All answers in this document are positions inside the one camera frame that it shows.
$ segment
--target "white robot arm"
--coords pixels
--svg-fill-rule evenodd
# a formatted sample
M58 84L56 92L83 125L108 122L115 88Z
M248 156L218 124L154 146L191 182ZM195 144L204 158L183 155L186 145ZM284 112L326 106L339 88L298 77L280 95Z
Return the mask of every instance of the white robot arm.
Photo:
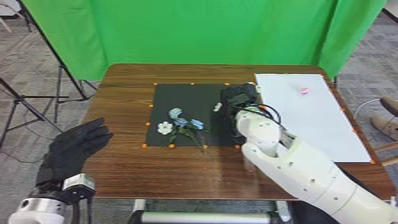
M318 207L341 224L390 224L396 208L346 177L323 152L284 132L255 107L236 114L236 129L247 138L241 151L291 196Z

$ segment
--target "chair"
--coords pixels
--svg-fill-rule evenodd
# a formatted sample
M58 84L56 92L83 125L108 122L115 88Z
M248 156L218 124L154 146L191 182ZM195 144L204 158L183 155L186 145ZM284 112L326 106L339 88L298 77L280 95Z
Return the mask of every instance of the chair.
M19 16L19 18L24 18L23 15L19 14L19 12L14 10L14 8L10 7L8 3L7 3L3 0L0 0L0 6L3 6L3 7L8 8L8 10L10 10L10 11L14 12L14 14ZM0 17L0 23L1 23L1 25L3 25L5 30L12 33L12 30L10 30L10 28L8 28L8 25L7 25L7 23L5 23L3 19L1 19L1 17Z
M394 117L398 117L398 101L392 100L389 97L382 97L380 103L389 113L394 115ZM390 139L396 140L396 142L374 148L376 152L383 152L398 148L398 122L392 122L392 119L387 120L378 115L371 117L371 124L374 128L390 137ZM392 156L390 158L383 159L380 162L383 166L396 164L398 156Z

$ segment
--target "metal stand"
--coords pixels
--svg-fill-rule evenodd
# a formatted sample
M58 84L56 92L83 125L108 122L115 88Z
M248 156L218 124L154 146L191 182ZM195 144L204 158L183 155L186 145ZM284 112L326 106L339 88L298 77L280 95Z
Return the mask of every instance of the metal stand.
M30 23L30 24L35 26L35 28L37 28L37 31L39 31L42 40L44 40L44 42L46 42L46 45L48 45L48 47L49 47L53 56L55 56L55 58L56 58L56 60L58 60L58 64L60 64L60 66L58 66L58 82L56 82L56 97L55 97L55 98L56 98L56 101L55 101L56 106L55 106L55 119L53 119L53 122L56 123L58 104L60 104L60 103L65 103L65 102L71 102L71 101L85 101L85 100L90 99L92 96L87 96L85 91L83 91L83 89L81 89L81 85L78 85L76 79L72 78L72 75L71 75L71 72L69 72L65 63L63 63L63 61L62 61L62 59L60 59L60 57L58 57L56 51L55 51L53 46L51 46L51 43L49 43L49 41L48 41L48 39L46 39L44 32L42 32L42 30L40 30L39 24L37 24L37 22L35 22L35 20L33 20L32 14L30 14L30 12L28 12L28 9L26 9L26 7L24 7L24 4L23 4L21 0L17 0L17 3L19 3L19 5L21 5L21 9L23 9L23 13L24 13L26 25L28 25L28 23ZM74 86L74 88L76 88L76 91L78 91L78 94L79 94L79 97L81 97L79 99L72 99L72 100L67 100L67 101L60 101L60 100L58 100L58 98L60 98L60 97L58 97L58 94L60 94L60 76L62 76L62 71L65 71L65 76L67 76L67 78L69 78L69 80L71 80L71 84L72 84L72 86ZM88 81L83 80L83 83L90 86L90 88L92 88L94 90L97 90L97 88L95 88L94 85L88 83Z
M48 125L56 129L58 132L62 132L60 128L56 127L56 125L53 124L53 122L49 121L49 119L46 118L46 112L49 109L49 105L53 102L53 99L58 98L69 98L67 96L23 96L16 93L12 87L8 86L8 84L5 83L3 79L0 78L0 85L3 86L5 90L7 90L7 95L14 98L14 104L12 104L12 108L10 108L10 113L8 113L8 118L5 121L5 127L3 127L3 133L1 133L1 138L0 138L0 148L3 145L3 141L5 141L5 137L7 137L7 133L16 130L19 127L26 126L28 124L32 124L37 121L44 121L48 123ZM24 99L49 99L46 108L42 110L42 112L37 111L37 109L33 108L33 106L30 105L30 103L26 102ZM30 113L35 116L35 119L26 121L23 124L16 125L14 127L10 127L10 122L12 122L12 118L14 118L14 112L16 112L16 106L23 105L30 111Z
M277 224L282 222L280 214L268 212L264 214L232 214L232 213L199 213L199 212L145 212L145 200L136 199L133 205L133 215L127 224L143 223L239 223L239 224Z

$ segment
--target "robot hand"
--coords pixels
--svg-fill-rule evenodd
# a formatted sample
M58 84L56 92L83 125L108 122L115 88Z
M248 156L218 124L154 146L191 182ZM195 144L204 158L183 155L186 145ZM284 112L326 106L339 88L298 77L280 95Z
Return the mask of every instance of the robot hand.
M56 136L39 168L35 186L48 182L62 183L79 173L87 158L103 149L113 136L103 122L103 118L97 118Z
M103 118L95 119L56 136L39 168L35 190L21 201L8 224L62 224L69 204L78 213L76 202L85 199L83 193L88 192L90 197L94 195L94 182L79 174L83 163L106 146L113 136L103 122Z

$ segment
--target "cable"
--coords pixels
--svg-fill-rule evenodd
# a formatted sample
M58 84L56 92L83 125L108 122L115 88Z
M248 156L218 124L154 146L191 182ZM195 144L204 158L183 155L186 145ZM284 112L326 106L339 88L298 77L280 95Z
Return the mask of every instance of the cable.
M71 208L72 208L71 224L79 224L79 204L78 204L78 202L71 205Z
M0 63L0 65L3 65L3 66L12 65L12 64L17 63L17 61L19 61L21 59L23 59L23 63L26 63L26 64L30 64L30 65L33 64L32 61L30 61L30 59L23 56L21 53L12 53L12 54L5 55L5 57L1 58L1 60L3 60L8 56L12 56L12 55L17 56L16 60L14 60L10 63L7 63L7 64L5 64L5 63ZM39 69L35 68L35 66L32 66L32 70L33 70L35 74L40 76L40 78L42 78L48 82L56 83L53 80L48 79L46 75L42 74L42 72L39 71Z
M92 198L87 198L87 224L92 224Z
M367 101L358 105L358 107L357 107L357 109L355 109L355 112L353 112L353 119L357 119L357 114L358 114L358 111L360 111L362 107L364 107L371 102L374 102L374 101L378 101L378 100L380 100L380 98L376 98L376 99L373 99L373 100L367 100ZM387 125L390 124L392 120L394 120L394 117L390 118L389 122L385 123L382 129L378 130L380 132L383 131L383 128L385 128ZM376 134L378 134L378 132L371 135L367 141L373 140L373 138L376 137Z
M28 122L28 120L26 120L26 113L28 113L28 109L26 109L26 111L24 111L24 113L23 113L23 121L24 121L24 123ZM37 132L30 129L28 125L24 125L24 128L26 128L26 130L32 132L32 134L33 134L39 138L44 138L44 139L48 139L49 141L53 141L53 138L49 138L49 137L42 136L40 134L37 134Z
M7 91L5 91L3 89L0 89L0 91L5 93L5 95L7 95L8 97L14 98L14 96L7 93Z
M357 107L355 112L353 112L353 119L357 118L358 110L362 109L364 105L369 104L371 102L378 101L380 98L367 100Z
M42 157L40 157L37 160L33 160L33 161L24 161L24 160L17 159L7 152L0 151L0 153L1 153L8 158L12 158L19 163L24 163L24 164L33 164L33 163L40 162L40 160L44 159L44 155L42 155Z

